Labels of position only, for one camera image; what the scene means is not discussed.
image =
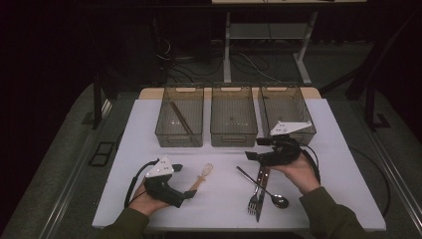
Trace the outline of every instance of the dark floor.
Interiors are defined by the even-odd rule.
[[[236,42],[231,49],[233,82],[269,81],[255,68],[273,80],[301,80],[292,57],[299,45],[290,42],[261,42],[245,47],[243,44]],[[312,86],[320,89],[353,70],[363,62],[371,47],[371,44],[366,43],[311,45],[305,56],[305,64]],[[173,67],[175,70],[168,71],[168,82],[221,82],[222,59],[221,52],[216,52],[211,63],[196,62],[188,55],[180,55]],[[387,230],[370,233],[370,238],[421,238],[420,225],[415,226],[407,202],[403,202],[402,192],[385,173],[382,163],[385,151],[415,201],[420,202],[421,144],[381,94],[376,96],[375,112],[384,115],[390,127],[379,128],[376,132],[368,130],[362,121],[364,97],[359,101],[348,101],[344,96],[348,84],[322,97],[328,100],[379,210],[385,212]],[[95,238],[99,233],[99,229],[93,228],[91,224],[116,147],[106,167],[90,167],[87,162],[99,142],[112,141],[118,144],[139,92],[121,93],[117,100],[111,102],[112,107],[109,112],[105,111],[105,119],[96,130],[92,129],[91,124],[82,124],[86,114],[93,111],[92,93],[92,87],[87,88],[75,102],[2,238]],[[386,175],[388,187],[383,175]],[[298,235],[313,238],[308,232],[298,232]],[[282,238],[277,233],[244,236],[223,233],[217,237]],[[207,238],[205,233],[168,233],[165,237]]]

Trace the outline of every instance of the sleeve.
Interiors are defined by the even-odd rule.
[[[310,219],[311,233],[316,238],[367,238],[354,212],[336,204],[324,187],[307,193],[300,201]]]
[[[131,208],[124,208],[112,225],[105,227],[98,239],[139,239],[149,219]]]

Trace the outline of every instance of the metal fork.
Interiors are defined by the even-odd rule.
[[[254,194],[252,195],[251,199],[249,200],[248,204],[248,212],[249,214],[255,215],[257,212],[257,203],[258,203],[258,186],[255,186]]]

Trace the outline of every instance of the person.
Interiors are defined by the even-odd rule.
[[[303,195],[300,202],[310,220],[311,233],[317,239],[364,239],[367,237],[353,211],[336,204],[323,186],[319,184],[314,171],[301,154],[288,165],[271,167],[280,171]],[[123,209],[112,225],[105,227],[99,239],[141,238],[142,232],[155,211],[169,206],[145,193],[143,183],[136,189],[132,201]]]

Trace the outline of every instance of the storage bin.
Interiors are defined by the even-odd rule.
[[[203,109],[203,84],[167,84],[155,128],[160,146],[202,146]]]
[[[317,130],[298,83],[260,83],[258,93],[264,137],[279,121],[308,122],[312,126],[290,133],[290,137],[308,144]]]
[[[258,128],[250,84],[213,85],[210,130],[212,146],[255,145]]]

